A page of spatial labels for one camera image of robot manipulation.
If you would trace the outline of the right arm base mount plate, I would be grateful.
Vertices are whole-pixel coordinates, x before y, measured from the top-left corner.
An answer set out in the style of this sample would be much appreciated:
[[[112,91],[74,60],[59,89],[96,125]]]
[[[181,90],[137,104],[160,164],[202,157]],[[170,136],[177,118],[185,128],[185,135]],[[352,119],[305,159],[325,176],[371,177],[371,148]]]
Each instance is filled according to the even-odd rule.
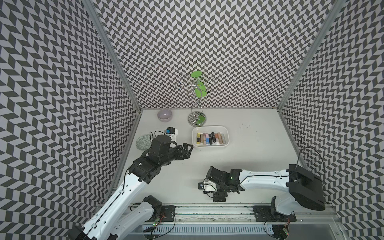
[[[269,205],[260,205],[253,206],[253,212],[256,218],[256,222],[296,222],[297,218],[294,213],[289,216],[272,212],[271,206]]]

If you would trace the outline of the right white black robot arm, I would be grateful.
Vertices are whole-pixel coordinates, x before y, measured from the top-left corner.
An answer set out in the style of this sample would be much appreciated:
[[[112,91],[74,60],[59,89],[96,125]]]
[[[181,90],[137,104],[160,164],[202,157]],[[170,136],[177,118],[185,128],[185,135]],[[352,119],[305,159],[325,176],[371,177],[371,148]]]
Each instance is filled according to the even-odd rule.
[[[210,167],[204,180],[198,183],[198,189],[204,194],[212,194],[215,203],[225,202],[228,193],[259,189],[280,191],[281,195],[271,198],[271,214],[289,216],[301,207],[313,211],[325,210],[322,179],[297,164],[272,172],[243,169],[225,172]]]

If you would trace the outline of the black lipstick with silver band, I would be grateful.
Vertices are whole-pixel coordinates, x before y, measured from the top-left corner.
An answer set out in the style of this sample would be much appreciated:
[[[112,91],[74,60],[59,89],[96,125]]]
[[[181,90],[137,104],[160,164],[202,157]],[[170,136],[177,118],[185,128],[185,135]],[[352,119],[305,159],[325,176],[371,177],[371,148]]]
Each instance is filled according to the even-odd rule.
[[[212,141],[213,141],[213,143],[216,143],[216,142],[217,142],[217,140],[216,140],[216,136],[215,136],[215,133],[214,133],[214,132],[212,132],[212,133],[211,133],[211,136],[212,136]]]

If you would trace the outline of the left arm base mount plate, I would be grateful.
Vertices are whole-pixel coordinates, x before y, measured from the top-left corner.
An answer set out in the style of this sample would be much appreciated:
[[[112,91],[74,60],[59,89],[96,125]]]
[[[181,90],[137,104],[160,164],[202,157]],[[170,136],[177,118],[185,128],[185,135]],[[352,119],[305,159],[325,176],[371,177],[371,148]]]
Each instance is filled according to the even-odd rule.
[[[160,208],[156,208],[153,212],[152,217],[147,220],[147,222],[154,222],[157,217],[160,217],[163,222],[174,222],[175,221],[175,214],[176,212],[176,206],[175,205],[165,205]]]

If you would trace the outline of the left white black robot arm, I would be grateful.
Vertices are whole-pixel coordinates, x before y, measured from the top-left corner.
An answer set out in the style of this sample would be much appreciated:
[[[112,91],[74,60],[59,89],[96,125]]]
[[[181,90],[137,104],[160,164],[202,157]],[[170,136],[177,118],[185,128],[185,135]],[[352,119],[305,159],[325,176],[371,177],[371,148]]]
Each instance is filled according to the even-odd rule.
[[[189,159],[193,145],[178,145],[175,136],[159,135],[151,147],[133,161],[123,183],[83,226],[75,226],[67,233],[69,240],[123,240],[138,226],[160,214],[162,203],[147,196],[139,206],[127,214],[124,212],[136,196],[172,161]]]

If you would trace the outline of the white plastic storage box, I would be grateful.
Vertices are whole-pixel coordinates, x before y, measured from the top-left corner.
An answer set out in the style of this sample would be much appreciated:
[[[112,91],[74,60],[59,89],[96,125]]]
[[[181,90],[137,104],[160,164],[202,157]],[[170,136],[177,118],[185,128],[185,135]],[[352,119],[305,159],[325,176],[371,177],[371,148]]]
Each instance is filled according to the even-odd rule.
[[[202,149],[225,148],[230,144],[229,131],[224,126],[203,126],[192,130],[194,147]]]

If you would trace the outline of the beige lipstick tube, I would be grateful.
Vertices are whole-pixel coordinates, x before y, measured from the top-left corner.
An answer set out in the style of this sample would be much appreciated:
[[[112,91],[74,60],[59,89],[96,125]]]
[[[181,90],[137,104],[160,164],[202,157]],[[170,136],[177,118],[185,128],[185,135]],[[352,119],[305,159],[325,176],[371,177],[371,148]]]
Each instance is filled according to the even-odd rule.
[[[219,143],[223,144],[223,139],[222,139],[221,133],[218,133],[218,139],[219,139]]]

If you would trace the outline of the silver lipstick tube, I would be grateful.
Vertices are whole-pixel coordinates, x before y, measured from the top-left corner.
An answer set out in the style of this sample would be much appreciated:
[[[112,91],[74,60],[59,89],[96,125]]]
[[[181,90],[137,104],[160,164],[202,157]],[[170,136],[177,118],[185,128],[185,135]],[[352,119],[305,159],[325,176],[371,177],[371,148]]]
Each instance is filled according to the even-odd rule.
[[[223,145],[225,145],[227,142],[226,142],[226,139],[225,139],[224,134],[221,134],[221,138],[222,138],[222,143],[223,143]]]

